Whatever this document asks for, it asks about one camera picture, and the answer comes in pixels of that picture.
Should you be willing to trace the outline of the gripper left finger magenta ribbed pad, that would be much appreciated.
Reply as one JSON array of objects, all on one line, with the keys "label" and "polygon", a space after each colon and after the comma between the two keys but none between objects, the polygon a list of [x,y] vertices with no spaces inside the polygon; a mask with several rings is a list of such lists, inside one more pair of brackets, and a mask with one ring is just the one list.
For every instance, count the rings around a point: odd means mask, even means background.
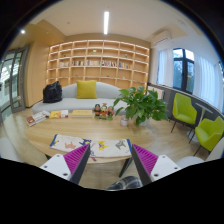
[{"label": "gripper left finger magenta ribbed pad", "polygon": [[89,156],[90,145],[87,144],[65,155],[55,154],[41,166],[41,169],[74,184],[79,184]]}]

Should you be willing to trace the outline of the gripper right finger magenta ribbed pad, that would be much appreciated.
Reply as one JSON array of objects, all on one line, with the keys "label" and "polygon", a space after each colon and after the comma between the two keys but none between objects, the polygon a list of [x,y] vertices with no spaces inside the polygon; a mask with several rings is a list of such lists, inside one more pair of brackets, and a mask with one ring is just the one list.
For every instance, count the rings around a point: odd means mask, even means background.
[{"label": "gripper right finger magenta ribbed pad", "polygon": [[168,156],[157,156],[141,146],[133,144],[131,153],[143,185],[180,170],[180,167]]}]

